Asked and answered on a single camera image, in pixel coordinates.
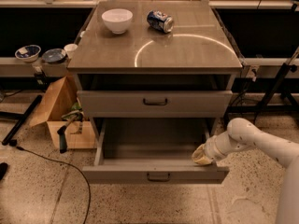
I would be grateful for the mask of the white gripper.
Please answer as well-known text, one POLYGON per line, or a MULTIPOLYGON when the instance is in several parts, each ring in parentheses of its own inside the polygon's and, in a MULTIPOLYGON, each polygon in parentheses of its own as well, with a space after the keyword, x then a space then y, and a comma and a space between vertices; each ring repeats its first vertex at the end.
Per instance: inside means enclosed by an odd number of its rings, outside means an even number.
POLYGON ((206 166, 213 163, 213 161, 221 161, 225 158, 225 155, 220 152, 217 147, 217 136, 214 135, 206 140, 206 142, 200 145, 192 154, 193 161, 200 165, 206 166))

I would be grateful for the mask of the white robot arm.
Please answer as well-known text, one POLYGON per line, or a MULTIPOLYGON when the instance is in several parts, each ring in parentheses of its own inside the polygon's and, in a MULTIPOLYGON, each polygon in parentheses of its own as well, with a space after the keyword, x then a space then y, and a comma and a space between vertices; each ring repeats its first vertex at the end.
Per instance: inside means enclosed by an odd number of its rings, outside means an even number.
POLYGON ((221 161, 229 154, 258 148, 286 169, 275 224, 299 224, 299 144, 265 133, 246 119, 229 121, 225 132, 208 138, 192 154, 201 165, 221 161))

